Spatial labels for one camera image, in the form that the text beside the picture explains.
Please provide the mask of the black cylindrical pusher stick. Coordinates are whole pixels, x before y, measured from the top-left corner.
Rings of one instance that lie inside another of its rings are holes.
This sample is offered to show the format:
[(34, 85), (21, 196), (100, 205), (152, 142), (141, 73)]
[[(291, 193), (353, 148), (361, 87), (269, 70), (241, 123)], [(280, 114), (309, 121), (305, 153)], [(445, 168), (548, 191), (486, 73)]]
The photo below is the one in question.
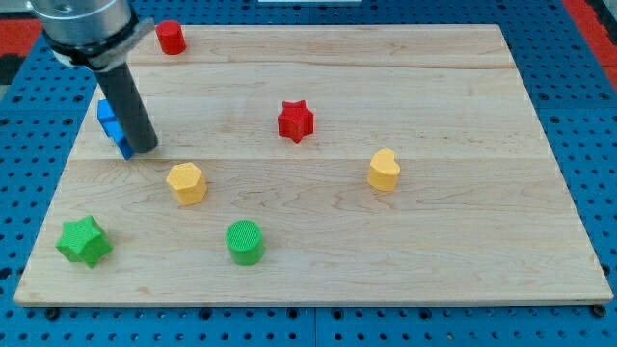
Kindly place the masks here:
[(158, 138), (127, 63), (94, 74), (124, 136), (136, 153), (148, 153)]

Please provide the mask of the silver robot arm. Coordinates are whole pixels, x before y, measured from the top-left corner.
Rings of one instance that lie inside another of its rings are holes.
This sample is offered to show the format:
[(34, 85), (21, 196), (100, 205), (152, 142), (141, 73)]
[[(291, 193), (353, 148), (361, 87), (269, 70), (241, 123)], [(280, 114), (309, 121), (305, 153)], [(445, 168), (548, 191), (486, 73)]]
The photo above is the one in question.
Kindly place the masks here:
[(89, 69), (136, 153), (147, 153), (158, 138), (127, 64), (128, 53), (151, 33), (127, 0), (29, 0), (56, 58)]

